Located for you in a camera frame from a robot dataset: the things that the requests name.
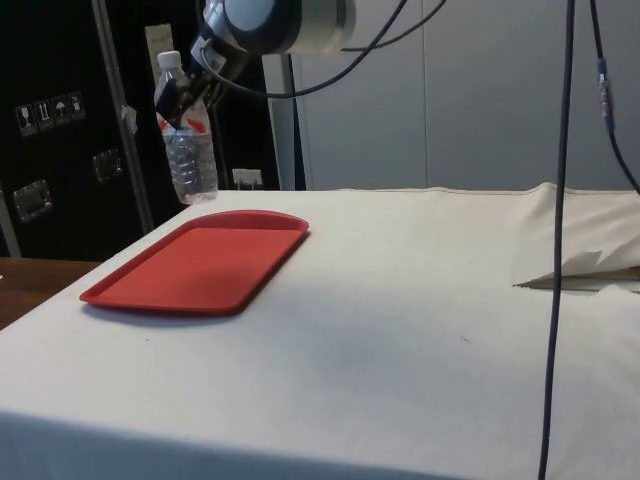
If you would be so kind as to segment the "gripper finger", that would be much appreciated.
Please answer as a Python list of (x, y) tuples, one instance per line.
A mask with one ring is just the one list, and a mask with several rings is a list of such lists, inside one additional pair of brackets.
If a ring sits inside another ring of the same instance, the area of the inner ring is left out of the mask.
[(176, 78), (169, 79), (161, 88), (155, 101), (156, 112), (168, 123), (180, 123), (182, 96), (180, 81)]
[(187, 75), (184, 79), (184, 99), (183, 106), (190, 108), (199, 100), (203, 100), (206, 105), (215, 103), (222, 92), (219, 81), (210, 74)]

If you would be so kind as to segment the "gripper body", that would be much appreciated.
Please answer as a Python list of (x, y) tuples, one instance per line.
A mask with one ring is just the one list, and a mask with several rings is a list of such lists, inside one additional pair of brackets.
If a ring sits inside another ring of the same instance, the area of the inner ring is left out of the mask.
[(220, 53), (209, 47), (199, 49), (199, 63), (203, 74), (210, 74), (216, 79), (222, 77), (228, 81), (237, 80), (250, 60), (251, 56), (240, 50), (231, 49), (229, 52)]

